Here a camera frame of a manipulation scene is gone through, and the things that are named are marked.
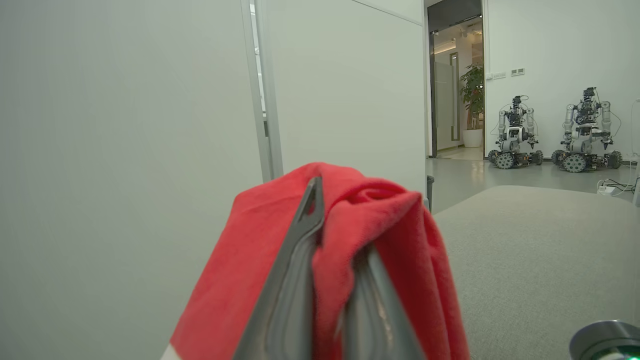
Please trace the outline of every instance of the gray table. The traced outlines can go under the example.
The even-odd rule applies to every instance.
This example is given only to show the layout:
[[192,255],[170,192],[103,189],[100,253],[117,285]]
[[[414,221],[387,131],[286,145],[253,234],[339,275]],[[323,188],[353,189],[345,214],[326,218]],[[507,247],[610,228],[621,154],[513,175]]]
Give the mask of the gray table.
[[435,219],[472,358],[566,360],[589,323],[640,325],[640,209],[629,202],[496,186]]

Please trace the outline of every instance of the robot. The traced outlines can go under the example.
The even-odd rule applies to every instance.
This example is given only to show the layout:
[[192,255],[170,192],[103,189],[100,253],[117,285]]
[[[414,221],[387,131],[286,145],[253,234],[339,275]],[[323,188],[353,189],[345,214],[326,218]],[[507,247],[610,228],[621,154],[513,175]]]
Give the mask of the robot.
[[542,151],[520,152],[520,143],[527,142],[531,149],[538,143],[534,134],[533,109],[522,104],[521,96],[513,98],[508,112],[501,110],[498,122],[498,150],[489,152],[489,161],[499,168],[512,168],[535,163],[542,164]]
[[[587,88],[582,93],[582,100],[578,105],[569,104],[566,107],[564,118],[564,150],[556,150],[551,155],[551,161],[558,167],[569,172],[582,172],[587,168],[597,167],[619,168],[622,162],[620,151],[613,151],[604,156],[592,154],[593,143],[598,139],[607,149],[613,144],[611,136],[611,103],[609,101],[599,102],[594,99],[596,88]],[[598,127],[597,118],[602,115],[600,123],[602,129]],[[573,123],[577,124],[572,131]]]

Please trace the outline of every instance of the black trash can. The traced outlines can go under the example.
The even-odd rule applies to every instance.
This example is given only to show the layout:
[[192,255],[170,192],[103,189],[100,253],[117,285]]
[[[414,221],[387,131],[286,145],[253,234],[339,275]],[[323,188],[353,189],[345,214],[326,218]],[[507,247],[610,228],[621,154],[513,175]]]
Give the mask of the black trash can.
[[431,201],[433,199],[433,182],[436,181],[436,178],[430,175],[427,175],[427,201],[429,201],[429,212],[431,212]]

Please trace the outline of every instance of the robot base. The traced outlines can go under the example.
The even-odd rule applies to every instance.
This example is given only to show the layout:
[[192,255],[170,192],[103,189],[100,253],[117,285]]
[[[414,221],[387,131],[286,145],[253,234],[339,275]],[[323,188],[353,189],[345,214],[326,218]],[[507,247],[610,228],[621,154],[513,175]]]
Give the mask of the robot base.
[[619,168],[622,164],[622,154],[620,151],[614,151],[604,156],[598,156],[596,154],[572,154],[567,151],[556,150],[551,155],[551,161],[559,168],[569,172],[583,172],[588,168]]
[[527,154],[526,152],[511,152],[491,150],[489,161],[498,168],[520,167],[522,165],[542,165],[542,152],[540,150]]

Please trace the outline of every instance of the red cloth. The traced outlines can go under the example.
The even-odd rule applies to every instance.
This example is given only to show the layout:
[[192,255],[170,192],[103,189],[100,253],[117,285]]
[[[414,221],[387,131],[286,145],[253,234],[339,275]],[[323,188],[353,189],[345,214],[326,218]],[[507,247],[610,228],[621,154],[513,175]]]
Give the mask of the red cloth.
[[376,247],[429,359],[468,359],[447,254],[422,195],[353,168],[312,163],[239,194],[171,338],[182,360],[231,359],[309,180],[322,176],[325,223],[313,258],[314,358],[339,359],[351,259]]

